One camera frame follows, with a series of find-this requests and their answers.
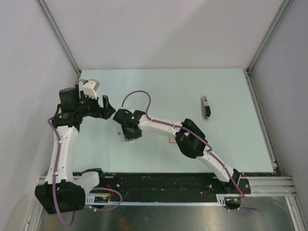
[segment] gray wall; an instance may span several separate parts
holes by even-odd
[[[308,217],[308,1],[295,0],[252,72],[276,154]]]
[[[247,67],[281,2],[46,0],[82,70]]]
[[[50,163],[58,91],[76,75],[34,0],[0,1],[0,32],[0,230],[12,231]]]

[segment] aluminum frame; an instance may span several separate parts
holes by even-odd
[[[252,58],[250,64],[248,65],[248,72],[251,73],[252,69],[254,69],[257,61],[263,54],[264,50],[266,49],[266,46],[270,42],[270,39],[273,37],[274,33],[276,32],[277,28],[279,27],[281,21],[283,20],[285,14],[289,10],[291,4],[294,0],[283,0],[281,3],[278,11],[276,12],[273,21],[271,22],[268,30],[266,31],[256,53],[254,54],[254,57]]]
[[[250,95],[251,95],[251,99],[252,99],[252,102],[253,102],[257,117],[258,117],[258,121],[259,121],[259,124],[260,124],[260,127],[261,127],[264,142],[265,142],[266,148],[267,148],[268,153],[269,153],[269,158],[270,158],[270,161],[272,163],[273,169],[275,169],[275,168],[277,168],[277,166],[280,166],[279,160],[277,160],[277,157],[276,157],[276,154],[275,154],[275,151],[274,151],[274,148],[273,148],[273,144],[271,142],[270,133],[269,133],[269,130],[268,130],[268,126],[266,125],[266,121],[265,121],[265,118],[264,118],[264,113],[263,113],[263,110],[262,110],[262,107],[261,107],[261,103],[260,103],[260,100],[258,98],[256,88],[253,84],[251,74],[249,74],[248,71],[245,70],[245,69],[243,69],[243,71],[244,71],[244,74],[245,74],[245,78],[246,78],[248,89],[249,89],[249,92],[250,92]]]
[[[60,47],[62,48],[64,54],[66,55],[66,57],[68,58],[72,68],[74,69],[74,71],[77,74],[77,78],[80,75],[80,69],[78,68],[78,65],[72,55],[72,52],[70,51],[58,25],[56,24],[56,21],[54,20],[45,0],[36,0],[40,10],[42,11],[47,23],[50,26],[50,29],[52,30],[54,36],[56,37],[56,39],[59,42]]]

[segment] metal floor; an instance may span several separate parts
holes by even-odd
[[[255,197],[262,212],[232,211],[214,206],[120,206],[109,212],[84,209],[73,227],[42,213],[39,231],[294,231],[284,197]],[[65,217],[70,221],[71,214]]]

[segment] light blue table surface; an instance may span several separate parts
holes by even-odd
[[[228,165],[240,172],[272,172],[242,69],[84,70],[81,78],[97,79],[101,106],[102,95],[108,95],[115,109],[128,93],[145,90],[152,97],[151,115],[171,121],[192,119]],[[201,117],[201,95],[211,107],[208,122]],[[147,103],[148,97],[137,93],[125,107],[144,111]],[[73,170],[94,167],[105,172],[211,172],[181,154],[167,137],[143,133],[134,143],[125,142],[121,126],[112,118],[87,117],[80,126]]]

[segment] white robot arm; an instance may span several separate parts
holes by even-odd
[[[197,158],[213,170],[220,181],[229,182],[230,176],[236,182],[239,180],[239,172],[225,164],[209,146],[205,145],[207,143],[205,135],[189,119],[184,122],[166,121],[132,108],[121,108],[116,112],[113,120],[121,124],[126,140],[133,141],[140,138],[142,132],[154,132],[167,136],[176,140],[184,155],[189,158]]]
[[[90,79],[84,83],[83,91],[79,91],[78,85],[61,90],[61,103],[54,117],[48,121],[54,134],[51,164],[45,183],[35,188],[35,196],[49,214],[57,210],[82,210],[86,195],[95,186],[103,184],[104,176],[100,168],[85,170],[78,180],[73,179],[72,171],[73,148],[83,118],[91,116],[108,119],[116,112],[105,95],[103,108],[100,107],[96,94],[98,86],[97,80]]]

